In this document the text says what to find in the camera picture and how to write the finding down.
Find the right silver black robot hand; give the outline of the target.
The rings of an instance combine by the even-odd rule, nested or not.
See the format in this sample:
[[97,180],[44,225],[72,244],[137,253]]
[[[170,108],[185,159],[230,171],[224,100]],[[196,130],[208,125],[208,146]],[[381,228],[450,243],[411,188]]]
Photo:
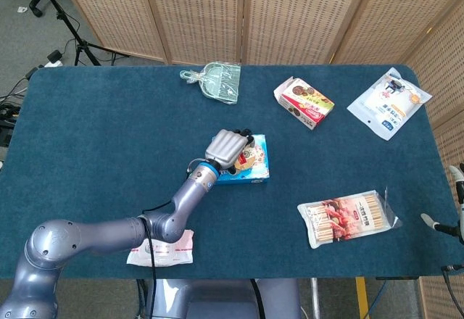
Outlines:
[[457,192],[457,200],[459,204],[459,220],[456,226],[444,225],[433,220],[426,213],[421,213],[420,217],[423,222],[435,231],[445,233],[452,237],[457,237],[459,242],[463,244],[463,163],[459,164],[459,167],[450,165],[449,171],[455,181],[455,187]]

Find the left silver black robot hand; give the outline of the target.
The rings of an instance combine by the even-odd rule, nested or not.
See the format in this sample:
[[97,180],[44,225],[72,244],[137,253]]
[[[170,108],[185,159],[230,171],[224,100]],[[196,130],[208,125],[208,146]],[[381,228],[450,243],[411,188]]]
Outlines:
[[247,144],[253,142],[250,129],[220,130],[205,151],[205,159],[217,171],[232,167]]

